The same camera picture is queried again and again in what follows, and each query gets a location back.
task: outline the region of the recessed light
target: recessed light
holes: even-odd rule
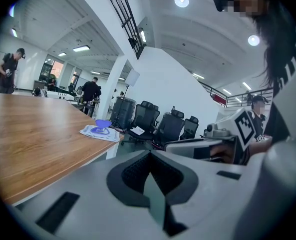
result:
[[[144,42],[146,42],[146,37],[145,37],[145,35],[144,35],[144,32],[141,31],[140,33],[142,34],[142,40],[143,40]]]
[[[174,0],[178,7],[187,7],[189,5],[189,0]]]
[[[10,7],[10,10],[9,10],[9,15],[10,15],[11,17],[13,17],[14,6],[15,6],[15,4],[14,4],[12,7]]]
[[[252,35],[248,38],[248,42],[251,46],[257,46],[260,43],[260,39],[256,35]]]
[[[203,76],[200,76],[199,74],[195,74],[195,73],[193,73],[192,75],[194,75],[195,77],[198,77],[198,78],[204,79],[204,77],[203,77]]]
[[[17,32],[15,29],[11,29],[13,36],[16,38],[17,37]]]
[[[243,85],[244,85],[246,88],[248,88],[249,90],[252,90],[252,89],[250,88],[250,86],[247,85],[246,82],[243,82]]]
[[[231,95],[232,93],[230,93],[228,90],[223,89],[224,92],[226,92],[227,94]]]
[[[84,46],[80,46],[80,47],[77,47],[75,49],[73,49],[75,52],[80,52],[80,51],[85,51],[85,50],[90,50],[90,47],[87,46],[87,45],[84,45]]]

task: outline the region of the cap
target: cap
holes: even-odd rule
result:
[[[262,96],[254,96],[252,98],[252,103],[254,103],[254,102],[265,102],[265,99]]]
[[[17,52],[21,53],[23,58],[26,57],[26,56],[25,56],[25,53],[24,53],[24,48],[19,48],[19,49],[17,50]]]

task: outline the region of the mesh chair back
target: mesh chair back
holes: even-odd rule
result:
[[[180,136],[181,140],[194,139],[197,129],[199,127],[199,120],[191,116],[190,119],[185,119],[184,133]]]
[[[148,102],[145,105],[137,104],[134,120],[132,121],[132,127],[139,126],[145,131],[152,131],[153,125],[160,112],[155,111],[152,103]]]
[[[161,146],[166,142],[177,141],[183,125],[184,121],[181,118],[165,114],[156,132],[155,141]]]

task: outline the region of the office chair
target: office chair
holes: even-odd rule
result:
[[[199,127],[199,120],[196,117],[190,116],[190,119],[185,119],[184,132],[180,136],[180,139],[181,140],[194,139],[198,127]]]
[[[165,113],[151,141],[152,146],[157,150],[163,150],[165,143],[177,141],[184,125],[183,118],[184,114],[175,109],[171,113]]]
[[[136,146],[137,143],[144,143],[145,141],[151,141],[153,139],[153,131],[155,130],[154,123],[160,114],[160,112],[155,109],[155,106],[147,101],[143,101],[143,104],[136,105],[134,120],[130,124],[128,131],[130,138],[129,140],[122,141],[122,146],[124,143],[135,143]],[[130,130],[137,126],[144,130],[143,134],[138,135]]]

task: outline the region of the document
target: document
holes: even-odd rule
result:
[[[130,131],[134,132],[137,135],[142,135],[144,133],[144,130],[141,129],[139,126],[137,126],[136,128],[132,128]]]
[[[120,141],[119,132],[112,128],[105,128],[102,133],[92,132],[91,130],[93,128],[96,128],[95,125],[87,125],[85,128],[83,128],[80,133],[83,135],[86,135],[90,138],[95,138],[103,141],[109,141],[109,142],[118,142]]]

